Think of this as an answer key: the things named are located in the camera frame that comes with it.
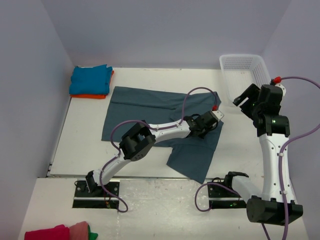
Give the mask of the grey-blue t-shirt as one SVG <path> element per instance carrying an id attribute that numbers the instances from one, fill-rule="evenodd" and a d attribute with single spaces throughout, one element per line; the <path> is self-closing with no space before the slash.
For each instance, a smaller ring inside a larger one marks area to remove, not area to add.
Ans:
<path id="1" fill-rule="evenodd" d="M 128 120 L 144 120 L 149 125 L 165 124 L 177 121 L 184 116 L 204 114 L 213 106 L 220 106 L 218 93 L 183 93 L 146 90 L 117 86 L 114 88 L 107 109 L 101 139 L 108 142 L 114 127 Z M 119 127 L 113 134 L 114 142 L 132 127 L 127 123 Z M 162 141 L 157 147 L 171 147 L 167 166 L 198 183 L 203 183 L 217 148 L 223 123 L 219 122 L 215 130 L 209 132 L 204 139 L 189 137 Z"/>

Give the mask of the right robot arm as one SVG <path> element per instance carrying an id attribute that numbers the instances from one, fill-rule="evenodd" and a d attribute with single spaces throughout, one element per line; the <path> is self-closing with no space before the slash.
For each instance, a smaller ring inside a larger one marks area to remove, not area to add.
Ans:
<path id="1" fill-rule="evenodd" d="M 258 189 L 249 176 L 230 171 L 224 178 L 227 196 L 238 194 L 246 204 L 247 218 L 252 223 L 285 226 L 303 215 L 296 203 L 289 175 L 288 147 L 290 121 L 281 115 L 285 88 L 280 84 L 251 84 L 233 101 L 253 121 L 263 159 L 263 188 Z"/>

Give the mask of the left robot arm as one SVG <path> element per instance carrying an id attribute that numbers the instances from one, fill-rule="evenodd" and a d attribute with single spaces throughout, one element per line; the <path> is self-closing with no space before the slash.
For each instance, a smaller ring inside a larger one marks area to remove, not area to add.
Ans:
<path id="1" fill-rule="evenodd" d="M 101 168 L 90 171 L 86 177 L 86 190 L 97 197 L 103 193 L 104 186 L 124 166 L 144 158 L 157 143 L 171 139 L 201 138 L 218 127 L 225 115 L 220 110 L 210 110 L 202 115 L 185 116 L 174 122 L 147 124 L 142 120 L 127 120 L 116 125 L 111 131 L 110 142 L 117 149 L 114 157 Z M 116 130 L 125 125 L 134 125 L 121 137 L 119 145 L 113 142 Z"/>

